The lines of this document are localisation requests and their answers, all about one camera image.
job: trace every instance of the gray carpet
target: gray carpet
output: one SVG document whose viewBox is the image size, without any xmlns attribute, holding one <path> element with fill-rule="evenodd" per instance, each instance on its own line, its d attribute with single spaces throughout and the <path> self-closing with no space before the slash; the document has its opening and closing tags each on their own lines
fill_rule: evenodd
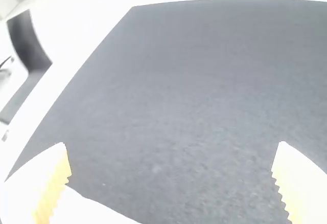
<svg viewBox="0 0 327 224">
<path fill-rule="evenodd" d="M 69 185 L 144 224 L 288 223 L 270 168 L 285 140 L 327 169 L 326 44 L 326 3 L 134 7 L 15 168 L 64 141 Z"/>
</svg>

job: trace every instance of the white surface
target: white surface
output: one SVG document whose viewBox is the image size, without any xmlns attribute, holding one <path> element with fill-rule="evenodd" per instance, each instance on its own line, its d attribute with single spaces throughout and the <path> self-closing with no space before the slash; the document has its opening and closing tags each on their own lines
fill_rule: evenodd
<svg viewBox="0 0 327 224">
<path fill-rule="evenodd" d="M 50 224 L 138 224 L 138 222 L 65 186 L 58 200 L 58 207 L 50 217 Z"/>
<path fill-rule="evenodd" d="M 10 124 L 0 151 L 0 181 L 76 71 L 124 14 L 134 5 L 172 1 L 183 0 L 42 0 L 33 5 L 36 33 L 54 64 Z"/>
<path fill-rule="evenodd" d="M 18 4 L 18 0 L 0 0 L 0 20 L 5 18 Z"/>
</svg>

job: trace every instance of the white plastic piece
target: white plastic piece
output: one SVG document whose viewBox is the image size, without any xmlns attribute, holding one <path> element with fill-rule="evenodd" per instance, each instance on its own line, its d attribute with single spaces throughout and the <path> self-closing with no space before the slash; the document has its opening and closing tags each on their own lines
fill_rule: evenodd
<svg viewBox="0 0 327 224">
<path fill-rule="evenodd" d="M 317 165 L 282 141 L 271 170 L 293 224 L 327 223 L 327 175 Z"/>
</svg>

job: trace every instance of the black panel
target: black panel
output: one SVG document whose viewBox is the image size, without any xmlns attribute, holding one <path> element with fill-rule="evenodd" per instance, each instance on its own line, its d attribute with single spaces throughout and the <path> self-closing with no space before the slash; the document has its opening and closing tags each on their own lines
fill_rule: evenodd
<svg viewBox="0 0 327 224">
<path fill-rule="evenodd" d="M 0 121 L 9 124 L 52 62 L 37 39 L 29 10 L 8 20 L 7 25 L 15 51 L 29 72 L 27 80 L 0 111 Z"/>
</svg>

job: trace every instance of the gray fabric surface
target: gray fabric surface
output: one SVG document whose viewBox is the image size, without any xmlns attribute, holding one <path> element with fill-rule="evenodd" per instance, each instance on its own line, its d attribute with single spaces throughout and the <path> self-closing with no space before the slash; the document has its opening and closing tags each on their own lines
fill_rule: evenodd
<svg viewBox="0 0 327 224">
<path fill-rule="evenodd" d="M 326 3 L 134 7 L 15 168 L 63 141 L 69 185 L 144 224 L 288 223 L 270 168 L 285 140 L 327 169 L 326 43 Z"/>
</svg>

